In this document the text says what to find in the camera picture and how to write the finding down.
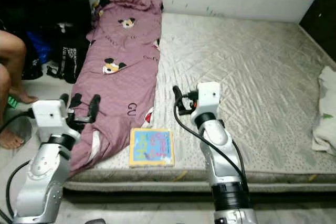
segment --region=mattress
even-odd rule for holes
[[[174,167],[129,167],[129,147],[70,179],[74,190],[208,191],[199,140],[173,116],[173,85],[222,87],[219,118],[251,191],[336,189],[336,159],[311,149],[318,76],[336,64],[297,25],[163,14],[153,128],[173,131]],[[181,120],[192,127],[189,117]]]

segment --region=person's leg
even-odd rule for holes
[[[12,82],[9,94],[20,102],[32,103],[37,98],[27,95],[21,81],[25,57],[25,43],[15,35],[0,31],[0,63],[7,68]]]
[[[7,105],[8,93],[11,88],[10,76],[7,69],[0,64],[0,127],[3,125],[3,114]],[[0,146],[6,149],[18,148],[23,140],[8,129],[0,133]]]

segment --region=book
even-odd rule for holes
[[[131,130],[130,167],[173,166],[173,134],[166,129]]]

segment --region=white towel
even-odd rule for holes
[[[92,148],[91,148],[91,154],[89,156],[89,159],[87,161],[87,164],[93,160],[93,158],[96,156],[96,154],[99,152],[100,149],[100,138],[99,138],[99,131],[94,131],[92,134]]]
[[[312,149],[336,156],[336,72],[326,66],[319,77],[320,101]]]

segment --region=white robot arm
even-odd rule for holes
[[[220,85],[217,82],[199,83],[196,91],[182,95],[177,86],[175,93],[174,115],[177,122],[191,132],[201,142],[205,156],[208,182],[215,203],[215,224],[257,224],[257,218],[251,207],[248,186],[245,178],[243,160],[231,135],[225,129],[222,120],[217,119],[220,99]],[[192,100],[187,110],[182,98]],[[198,128],[198,134],[181,123],[176,114],[191,115],[192,124]]]
[[[77,118],[74,111],[67,111],[68,98],[37,101],[33,113],[39,134],[46,137],[37,155],[28,165],[25,184],[17,196],[13,223],[55,222],[62,187],[70,174],[69,161],[72,147],[80,140],[80,131],[85,123],[96,120],[100,96],[95,95],[90,103],[87,117]]]

